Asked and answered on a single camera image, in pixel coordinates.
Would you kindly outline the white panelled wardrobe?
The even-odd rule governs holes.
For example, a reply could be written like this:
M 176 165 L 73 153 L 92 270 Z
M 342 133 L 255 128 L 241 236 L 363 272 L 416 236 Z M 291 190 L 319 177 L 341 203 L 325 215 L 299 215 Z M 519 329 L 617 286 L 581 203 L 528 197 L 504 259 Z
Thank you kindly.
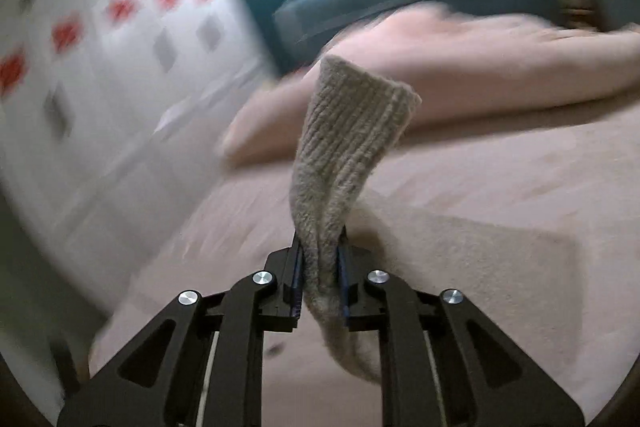
M 243 0 L 1 0 L 1 179 L 99 309 L 209 193 L 270 72 Z

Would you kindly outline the pink floral bed cover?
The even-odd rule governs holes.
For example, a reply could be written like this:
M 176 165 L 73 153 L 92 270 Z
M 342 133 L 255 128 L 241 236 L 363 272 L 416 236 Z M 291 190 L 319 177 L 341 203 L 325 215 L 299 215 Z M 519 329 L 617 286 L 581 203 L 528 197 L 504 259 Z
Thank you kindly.
M 180 291 L 225 291 L 293 236 L 288 162 L 231 171 L 130 284 L 97 371 Z M 415 288 L 469 296 L 595 418 L 639 354 L 639 101 L 433 129 L 374 170 L 348 222 Z

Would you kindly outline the folded pink duvet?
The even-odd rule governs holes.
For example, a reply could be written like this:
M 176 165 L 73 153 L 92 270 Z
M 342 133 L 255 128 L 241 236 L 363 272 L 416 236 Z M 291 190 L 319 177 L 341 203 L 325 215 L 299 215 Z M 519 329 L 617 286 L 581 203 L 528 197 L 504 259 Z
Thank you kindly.
M 417 128 L 620 93 L 639 81 L 639 27 L 565 29 L 531 15 L 413 4 L 341 31 L 309 68 L 256 92 L 221 140 L 224 158 L 245 165 L 294 152 L 329 58 L 407 83 L 422 100 L 411 121 Z

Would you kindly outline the cream sweater with black hearts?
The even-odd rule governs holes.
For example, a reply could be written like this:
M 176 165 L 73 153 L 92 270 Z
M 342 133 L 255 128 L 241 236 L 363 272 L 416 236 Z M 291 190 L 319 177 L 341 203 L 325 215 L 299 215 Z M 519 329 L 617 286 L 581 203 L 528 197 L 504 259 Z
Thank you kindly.
M 306 260 L 306 303 L 330 355 L 370 383 L 381 379 L 371 333 L 346 329 L 337 243 L 350 228 L 374 264 L 420 291 L 460 286 L 552 375 L 576 360 L 582 331 L 579 248 L 573 239 L 435 215 L 367 187 L 420 98 L 405 83 L 324 58 L 294 161 L 290 206 Z

